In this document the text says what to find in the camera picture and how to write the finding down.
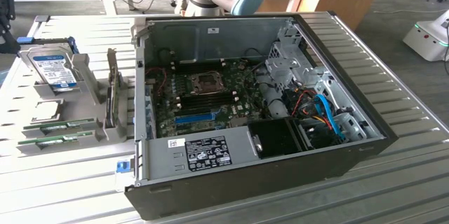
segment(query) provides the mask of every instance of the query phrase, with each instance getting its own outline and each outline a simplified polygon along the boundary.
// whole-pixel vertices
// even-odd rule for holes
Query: blue clip
[[[131,172],[131,161],[120,161],[118,162],[118,173]]]
[[[35,37],[18,37],[19,44],[31,44],[35,41]]]
[[[80,52],[78,50],[78,46],[76,46],[76,43],[75,43],[75,38],[72,36],[70,36],[68,42],[70,42],[70,45],[71,45],[71,48],[72,48],[72,52],[75,54],[79,54]]]

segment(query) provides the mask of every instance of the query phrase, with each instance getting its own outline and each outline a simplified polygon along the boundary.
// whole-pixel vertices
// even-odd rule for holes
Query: green circuit board
[[[192,134],[203,131],[220,130],[231,127],[239,127],[248,121],[264,118],[263,95],[255,83],[254,65],[242,60],[228,60],[223,68],[218,71],[208,71],[196,74],[179,74],[170,67],[151,71],[147,75],[148,84],[152,85],[155,116],[156,116],[156,135],[158,138]],[[176,114],[190,109],[179,107],[179,101],[183,97],[202,96],[195,93],[196,83],[194,79],[200,75],[211,78],[219,78],[222,81],[220,91],[215,93],[236,92],[238,101],[220,106],[206,106],[210,112],[203,113],[207,117],[212,115],[214,119],[202,120],[191,123],[176,123]]]

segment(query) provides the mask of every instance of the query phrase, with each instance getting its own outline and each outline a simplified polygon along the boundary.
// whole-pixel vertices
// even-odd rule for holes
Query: screw
[[[260,144],[256,144],[256,151],[258,152],[262,152],[263,148],[262,148],[262,145]]]

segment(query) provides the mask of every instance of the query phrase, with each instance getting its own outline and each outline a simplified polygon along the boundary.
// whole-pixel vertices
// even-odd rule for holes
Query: metal case frame
[[[147,161],[146,149],[142,142],[147,141],[147,134],[139,134],[142,115],[136,114],[136,184],[126,188],[126,196],[139,211],[144,220],[158,219],[170,215],[199,210],[250,197],[260,196],[300,185],[310,184],[326,178],[342,176],[362,160],[379,154],[396,140],[397,135],[383,119],[380,113],[368,101],[366,95],[351,79],[336,58],[320,41],[307,22],[300,15],[258,15],[264,17],[292,17],[298,28],[311,48],[331,70],[335,78],[351,93],[358,105],[367,113],[372,123],[384,135],[380,140],[364,140],[334,146],[326,151],[307,151],[288,158],[266,159],[267,162],[203,174],[194,177],[159,179],[155,183],[140,183],[142,164]],[[220,19],[220,18],[255,18],[255,16],[227,17],[188,17],[188,18],[152,18],[151,20],[180,19]],[[142,64],[139,50],[144,50],[138,39],[136,59],[136,107],[144,105],[138,97],[143,95]]]

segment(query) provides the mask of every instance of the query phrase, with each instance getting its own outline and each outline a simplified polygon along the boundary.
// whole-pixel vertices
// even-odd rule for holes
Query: metal table
[[[447,126],[339,17],[327,12],[302,15],[400,140],[340,178],[150,223],[448,222]],[[106,51],[115,47],[122,73],[132,77],[134,17],[52,16],[48,22],[35,22],[30,35],[76,37],[98,78],[107,77]],[[0,223],[142,223],[126,196],[115,191],[116,161],[134,154],[132,140],[46,155],[24,156],[16,150],[28,108],[39,99],[32,83],[34,77],[16,59],[0,90]],[[130,105],[134,91],[131,87]]]

